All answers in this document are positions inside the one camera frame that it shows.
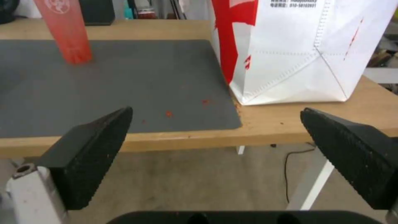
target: teal object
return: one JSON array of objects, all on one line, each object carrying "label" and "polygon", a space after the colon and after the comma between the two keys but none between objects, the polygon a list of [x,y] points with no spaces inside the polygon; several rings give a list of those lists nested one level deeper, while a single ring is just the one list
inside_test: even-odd
[{"label": "teal object", "polygon": [[125,10],[124,11],[125,18],[128,20],[133,20],[134,19],[133,11],[131,8],[129,8],[129,4],[128,4],[127,0],[124,0],[124,10]]}]

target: textured gripper pad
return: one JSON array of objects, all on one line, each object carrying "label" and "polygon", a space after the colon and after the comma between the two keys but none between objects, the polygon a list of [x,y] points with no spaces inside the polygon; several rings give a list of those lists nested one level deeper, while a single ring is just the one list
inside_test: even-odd
[{"label": "textured gripper pad", "polygon": [[88,205],[125,140],[132,116],[126,107],[76,126],[36,162],[51,171],[67,210]]},{"label": "textured gripper pad", "polygon": [[376,128],[306,108],[301,122],[315,144],[373,209],[398,195],[398,147]]}]

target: gray concrete floor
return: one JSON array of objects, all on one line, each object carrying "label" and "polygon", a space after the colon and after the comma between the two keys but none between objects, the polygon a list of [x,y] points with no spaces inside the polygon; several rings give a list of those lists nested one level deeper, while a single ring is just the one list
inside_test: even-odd
[{"label": "gray concrete floor", "polygon": [[[307,144],[277,148],[234,148],[121,153],[90,205],[70,212],[72,223],[106,223],[138,210],[284,210],[283,162],[286,153],[310,149]],[[288,163],[292,195],[311,152],[291,155]],[[316,200],[315,210],[349,210],[384,221],[334,171]]]}]

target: gray desk mat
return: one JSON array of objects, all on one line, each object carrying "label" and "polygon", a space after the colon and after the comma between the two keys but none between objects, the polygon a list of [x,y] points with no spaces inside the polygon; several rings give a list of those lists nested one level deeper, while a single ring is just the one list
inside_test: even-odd
[{"label": "gray desk mat", "polygon": [[0,41],[0,138],[60,136],[127,105],[129,133],[241,126],[208,41],[90,44],[76,66],[54,41]]}]

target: red cup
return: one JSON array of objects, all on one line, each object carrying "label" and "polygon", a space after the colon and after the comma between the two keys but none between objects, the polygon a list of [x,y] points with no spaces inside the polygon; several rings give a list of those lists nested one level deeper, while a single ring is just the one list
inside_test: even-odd
[{"label": "red cup", "polygon": [[80,64],[92,59],[78,0],[34,0],[64,59]]}]

